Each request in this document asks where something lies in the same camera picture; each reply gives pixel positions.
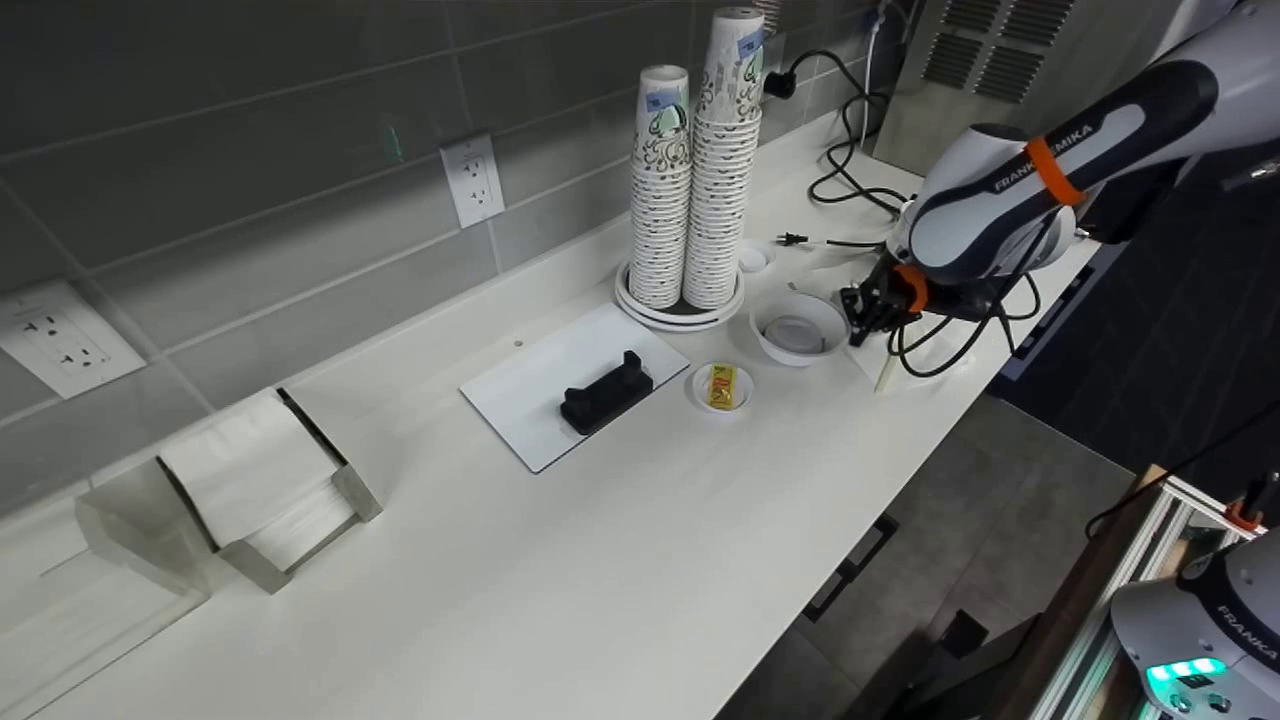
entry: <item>white countertop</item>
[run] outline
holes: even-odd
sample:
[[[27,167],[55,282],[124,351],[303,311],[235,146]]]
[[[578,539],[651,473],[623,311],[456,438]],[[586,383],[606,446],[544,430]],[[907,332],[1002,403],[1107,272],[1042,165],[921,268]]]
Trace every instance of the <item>white countertop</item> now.
[[[752,242],[887,237],[875,209],[806,201],[829,131],[762,153]],[[915,189],[875,159],[857,178]],[[529,476],[456,387],[606,303],[623,242],[616,220],[288,383],[384,488],[384,515],[279,597],[225,581],[45,717],[715,717],[1008,351],[990,329],[945,379],[875,394],[848,356],[769,363],[746,323],[670,335],[692,363],[746,360],[752,409],[706,417],[682,378]],[[1036,275],[1044,303],[1088,253]],[[823,259],[784,259],[748,307]]]

